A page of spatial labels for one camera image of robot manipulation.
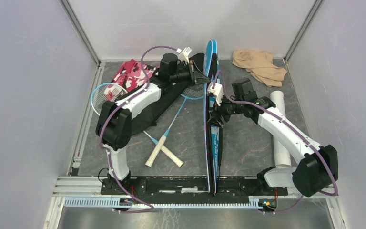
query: gray work surface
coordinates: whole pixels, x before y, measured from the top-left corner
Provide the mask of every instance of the gray work surface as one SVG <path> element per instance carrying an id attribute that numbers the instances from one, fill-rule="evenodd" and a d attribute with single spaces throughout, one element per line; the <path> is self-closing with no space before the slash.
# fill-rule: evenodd
<path id="1" fill-rule="evenodd" d="M 268 96 L 276 90 L 284 92 L 287 118 L 301 131 L 306 133 L 298 99 L 289 74 L 283 81 L 283 87 L 267 87 L 258 82 L 245 69 L 232 64 L 232 60 L 220 60 L 222 70 L 233 94 L 230 83 L 233 80 L 249 77 L 259 97 Z M 110 82 L 122 62 L 107 62 L 102 82 Z M 283 60 L 274 60 L 273 64 L 284 67 Z M 159 139 L 173 120 L 183 102 L 179 97 L 158 119 L 157 126 L 147 132 Z M 99 149 L 98 136 L 94 133 L 98 116 L 93 114 L 86 139 L 81 166 L 78 175 L 97 175 L 99 170 L 108 167 L 106 153 Z M 144 165 L 151 154 L 154 143 L 144 133 L 133 136 L 127 145 L 127 163 L 132 176 L 203 176 L 206 175 L 205 145 L 203 125 L 203 100 L 188 100 L 173 124 L 165 142 L 173 153 L 183 162 L 178 167 L 164 153 L 160 152 L 151 168 Z M 274 165 L 273 138 L 266 130 L 243 115 L 233 115 L 224 125 L 223 155 L 221 176 L 255 176 L 258 172 Z"/>
<path id="2" fill-rule="evenodd" d="M 278 210 L 295 200 L 279 199 Z M 255 209 L 155 209 L 150 213 L 118 214 L 111 208 L 70 208 L 62 211 L 59 229 L 333 229 L 325 199 L 303 199 L 293 210 L 263 215 Z"/>

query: wire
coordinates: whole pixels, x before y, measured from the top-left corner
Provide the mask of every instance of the wire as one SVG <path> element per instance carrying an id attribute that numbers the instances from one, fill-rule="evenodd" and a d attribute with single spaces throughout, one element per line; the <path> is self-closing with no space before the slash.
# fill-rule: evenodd
<path id="1" fill-rule="evenodd" d="M 167 48 L 167 49 L 172 49 L 174 51 L 176 51 L 177 49 L 176 48 L 173 48 L 173 47 L 169 47 L 169 46 L 154 46 L 150 49 L 148 49 L 146 52 L 144 52 L 144 54 L 142 55 L 141 57 L 141 68 L 143 68 L 143 59 L 145 57 L 145 55 L 153 50 L 153 49 L 157 49 L 157 48 Z M 145 75 L 145 78 L 146 78 L 146 86 L 145 87 L 142 87 L 139 91 L 137 91 L 136 93 L 132 94 L 132 96 L 130 97 L 129 101 L 131 101 L 132 99 L 134 99 L 135 97 L 139 96 L 140 94 L 142 94 L 144 91 L 146 91 L 148 88 L 149 88 L 149 76 L 148 76 L 148 73 L 146 71 L 143 71 L 144 72 L 144 75 Z M 124 193 L 126 193 L 127 195 L 129 195 L 132 199 L 136 200 L 137 202 L 140 202 L 142 204 L 145 204 L 147 206 L 150 207 L 150 209 L 142 209 L 142 210 L 136 210 L 136 211 L 121 211 L 120 213 L 139 213 L 139 212 L 149 212 L 149 211 L 152 211 L 154 210 L 155 208 L 151 205 L 151 204 L 148 204 L 146 202 L 144 202 L 143 200 L 140 200 L 138 198 L 136 198 L 134 195 L 132 195 L 131 193 L 129 193 L 120 183 L 120 181 L 118 180 L 117 178 L 117 175 L 114 171 L 114 167 L 113 167 L 113 163 L 112 163 L 112 157 L 110 155 L 110 152 L 111 152 L 111 149 L 109 149 L 108 147 L 105 147 L 103 146 L 102 144 L 102 140 L 103 140 L 103 134 L 104 134 L 104 130 L 106 129 L 107 125 L 109 124 L 110 120 L 112 119 L 112 117 L 114 116 L 114 114 L 123 106 L 125 106 L 127 104 L 127 101 L 124 101 L 122 104 L 120 104 L 119 106 L 116 107 L 116 109 L 114 109 L 114 111 L 109 115 L 109 117 L 107 117 L 106 119 L 106 122 L 104 122 L 103 124 L 103 127 L 102 127 L 102 131 L 100 132 L 100 135 L 99 135 L 99 148 L 100 149 L 104 149 L 106 150 L 107 152 L 107 159 L 109 161 L 109 172 L 112 173 L 113 177 L 115 178 L 118 186 L 123 190 Z"/>
<path id="2" fill-rule="evenodd" d="M 273 211 L 276 211 L 277 210 L 277 208 L 278 208 L 278 201 L 277 200 L 275 200 L 275 208 L 272 208 L 271 206 L 269 206 L 269 205 L 266 205 L 266 207 L 268 207 L 268 208 L 270 208 L 271 210 L 273 210 Z"/>
<path id="3" fill-rule="evenodd" d="M 131 193 L 132 193 L 132 195 L 133 196 L 135 196 L 135 197 L 138 197 L 138 194 L 135 192 L 135 190 L 134 190 L 134 185 L 131 185 Z"/>
<path id="4" fill-rule="evenodd" d="M 214 81 L 213 81 L 213 86 L 211 87 L 212 89 L 215 88 L 215 84 L 217 83 L 217 79 L 218 79 L 218 74 L 221 74 L 221 70 L 218 70 L 217 73 L 215 74 L 215 77 L 214 77 Z"/>
<path id="5" fill-rule="evenodd" d="M 100 176 L 100 173 L 103 171 L 103 170 L 105 170 L 105 169 L 107 169 L 107 171 L 109 171 L 109 169 L 108 168 L 102 168 L 100 171 L 99 171 L 99 173 L 97 174 L 97 179 L 100 181 L 100 183 L 102 183 L 103 184 L 103 181 L 102 180 L 100 180 L 100 178 L 99 178 L 99 176 Z"/>
<path id="6" fill-rule="evenodd" d="M 277 191 L 277 188 L 274 188 L 274 192 L 275 192 L 275 195 L 274 195 L 273 201 L 276 201 L 276 200 L 277 200 L 277 198 L 278 198 L 278 191 Z"/>
<path id="7" fill-rule="evenodd" d="M 258 109 L 260 109 L 260 110 L 268 113 L 269 115 L 271 115 L 274 118 L 278 119 L 280 122 L 284 123 L 294 134 L 296 134 L 299 138 L 301 138 L 301 140 L 303 142 L 305 142 L 305 144 L 309 148 L 311 148 L 313 150 L 313 152 L 318 156 L 318 158 L 321 160 L 323 166 L 325 167 L 325 170 L 326 170 L 327 174 L 329 175 L 330 181 L 333 184 L 333 189 L 335 190 L 334 193 L 328 193 L 328 192 L 325 192 L 325 191 L 319 191 L 319 192 L 322 193 L 322 194 L 328 195 L 328 196 L 332 196 L 332 197 L 333 196 L 337 196 L 338 195 L 338 188 L 337 188 L 337 184 L 336 184 L 335 178 L 333 177 L 333 174 L 330 171 L 329 166 L 327 165 L 326 161 L 324 160 L 324 158 L 322 157 L 322 155 L 319 153 L 319 151 L 313 145 L 311 145 L 310 142 L 300 132 L 298 132 L 292 125 L 290 125 L 282 117 L 274 114 L 273 112 L 271 112 L 269 110 L 264 109 L 263 107 L 255 104 L 255 103 L 251 103 L 251 102 L 248 102 L 248 101 L 235 101 L 235 100 L 231 99 L 231 97 L 229 96 L 229 94 L 227 92 L 226 85 L 225 85 L 225 78 L 224 78 L 224 75 L 222 74 L 221 70 L 218 70 L 217 71 L 217 74 L 216 74 L 215 77 L 217 77 L 218 74 L 221 75 L 222 83 L 223 83 L 223 91 L 224 91 L 224 94 L 226 95 L 226 98 L 228 98 L 228 100 L 230 102 L 232 102 L 234 104 L 247 104 L 247 105 L 251 105 L 251 106 L 254 106 L 254 107 L 256 107 L 256 108 L 258 108 Z"/>

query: aluminum frame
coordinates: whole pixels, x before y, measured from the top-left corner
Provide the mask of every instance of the aluminum frame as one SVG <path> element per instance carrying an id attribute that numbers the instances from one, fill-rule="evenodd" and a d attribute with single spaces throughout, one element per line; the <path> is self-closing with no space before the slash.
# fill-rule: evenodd
<path id="1" fill-rule="evenodd" d="M 300 40 L 304 36 L 306 30 L 308 29 L 309 25 L 311 24 L 311 21 L 314 19 L 315 15 L 318 12 L 323 1 L 324 0 L 315 0 L 315 2 L 312 4 L 312 7 L 309 10 L 308 14 L 306 15 L 306 18 L 305 18 L 304 22 L 302 23 L 297 35 L 295 36 L 293 42 L 291 43 L 290 47 L 288 48 L 287 54 L 284 57 L 284 60 L 286 62 L 289 61 L 291 56 L 294 54 L 294 50 L 297 48 Z"/>
<path id="2" fill-rule="evenodd" d="M 99 67 L 96 69 L 95 76 L 92 81 L 91 90 L 89 92 L 89 97 L 87 98 L 86 105 L 85 105 L 85 113 L 83 114 L 81 125 L 79 129 L 79 134 L 77 139 L 75 140 L 74 146 L 73 146 L 73 154 L 71 156 L 69 165 L 68 165 L 68 171 L 67 174 L 70 175 L 72 170 L 74 168 L 79 168 L 81 165 L 81 159 L 83 155 L 83 150 L 85 149 L 86 144 L 86 138 L 88 136 L 89 127 L 92 121 L 92 115 L 93 115 L 93 109 L 91 106 L 90 98 L 91 94 L 94 91 L 94 89 L 100 85 L 102 82 L 104 67 L 106 63 L 103 62 L 99 65 Z"/>
<path id="3" fill-rule="evenodd" d="M 76 14 L 72 9 L 71 4 L 69 3 L 68 0 L 59 0 L 59 1 L 61 3 L 62 7 L 64 8 L 65 13 L 67 14 L 68 18 L 70 19 L 73 27 L 75 28 L 77 34 L 79 35 L 83 44 L 85 45 L 86 49 L 88 50 L 89 55 L 91 56 L 93 61 L 95 61 L 97 66 L 99 66 L 101 61 L 100 61 L 98 55 L 96 54 L 91 42 L 89 41 L 88 36 L 86 35 L 85 31 L 83 30 L 82 25 L 78 20 L 78 17 L 76 17 Z"/>
<path id="4" fill-rule="evenodd" d="M 65 206 L 68 207 L 83 207 L 78 204 L 70 205 L 71 201 L 92 201 L 87 207 L 109 207 L 108 200 L 119 200 L 121 198 L 129 198 L 127 195 L 101 195 L 102 184 L 97 177 L 58 177 L 55 185 L 54 194 L 51 199 L 50 208 L 44 223 L 44 229 L 55 229 L 61 218 L 62 209 Z M 333 188 L 326 188 L 325 191 L 332 192 Z M 301 194 L 295 188 L 288 189 L 287 196 L 279 196 L 279 199 L 295 199 L 299 198 Z M 156 205 L 157 208 L 248 208 L 255 209 L 252 206 L 252 202 L 258 201 L 259 199 L 270 199 L 273 196 L 249 196 L 249 205 L 238 205 L 238 204 L 209 204 L 209 205 L 187 205 L 187 204 L 169 204 L 169 205 Z M 346 229 L 346 221 L 344 220 L 341 213 L 341 203 L 339 197 L 330 197 L 317 193 L 310 197 L 312 199 L 326 199 L 326 203 L 329 208 L 329 214 L 332 219 L 332 223 L 335 229 Z"/>

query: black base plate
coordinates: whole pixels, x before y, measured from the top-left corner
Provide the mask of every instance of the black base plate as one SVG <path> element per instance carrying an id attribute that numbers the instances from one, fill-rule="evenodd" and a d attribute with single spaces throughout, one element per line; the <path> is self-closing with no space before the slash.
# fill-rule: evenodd
<path id="1" fill-rule="evenodd" d="M 130 192 L 134 188 L 139 199 L 153 204 L 249 203 L 249 196 L 275 195 L 274 188 L 265 188 L 258 179 L 248 177 L 219 178 L 216 195 L 193 193 L 193 188 L 207 191 L 206 177 L 131 177 L 122 185 Z M 279 196 L 288 195 L 286 188 L 278 187 L 277 191 Z M 101 194 L 125 195 L 109 175 L 103 180 Z"/>

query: white connector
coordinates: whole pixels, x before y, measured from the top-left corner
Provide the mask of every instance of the white connector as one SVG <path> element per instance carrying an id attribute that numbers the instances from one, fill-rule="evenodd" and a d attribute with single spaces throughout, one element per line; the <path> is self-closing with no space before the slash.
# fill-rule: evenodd
<path id="1" fill-rule="evenodd" d="M 190 47 L 186 47 L 183 49 L 177 49 L 177 52 L 180 53 L 177 57 L 181 61 L 186 61 L 186 63 L 189 63 L 189 55 L 192 52 L 192 49 Z"/>
<path id="2" fill-rule="evenodd" d="M 208 86 L 207 93 L 213 94 L 217 104 L 219 106 L 221 105 L 222 96 L 224 95 L 221 84 L 215 83 L 215 87 L 213 89 L 213 83 L 211 82 L 210 85 Z"/>

